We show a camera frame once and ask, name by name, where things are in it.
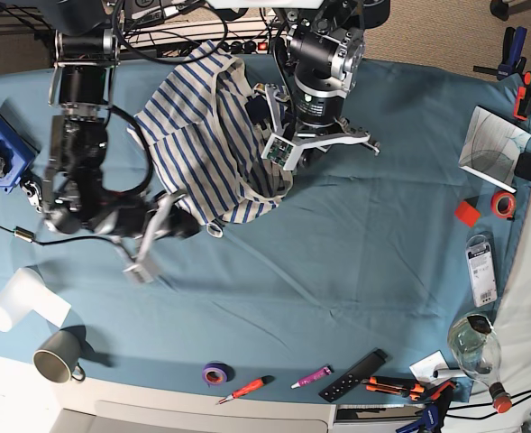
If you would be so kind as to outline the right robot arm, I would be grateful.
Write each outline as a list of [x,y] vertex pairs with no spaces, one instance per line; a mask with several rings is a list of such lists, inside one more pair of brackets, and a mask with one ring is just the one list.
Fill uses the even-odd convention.
[[[70,242],[86,230],[88,238],[112,244],[127,260],[127,275],[152,282],[160,275],[149,256],[153,243],[167,236],[190,237],[199,224],[178,206],[185,190],[147,197],[154,174],[151,151],[136,119],[113,103],[120,16],[108,15],[99,1],[41,1],[37,7],[56,30],[49,103],[60,109],[52,119],[41,183],[44,223]],[[147,161],[144,179],[122,191],[105,187],[101,169],[110,115],[133,127]]]

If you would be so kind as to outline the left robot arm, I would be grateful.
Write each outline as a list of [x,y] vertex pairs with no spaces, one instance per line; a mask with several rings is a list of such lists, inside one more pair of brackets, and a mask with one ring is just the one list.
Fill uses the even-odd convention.
[[283,83],[256,86],[270,110],[270,138],[261,157],[285,171],[307,166],[333,145],[374,153],[371,133],[343,116],[365,52],[364,32],[383,25],[388,1],[323,1],[317,9],[277,8],[271,52]]

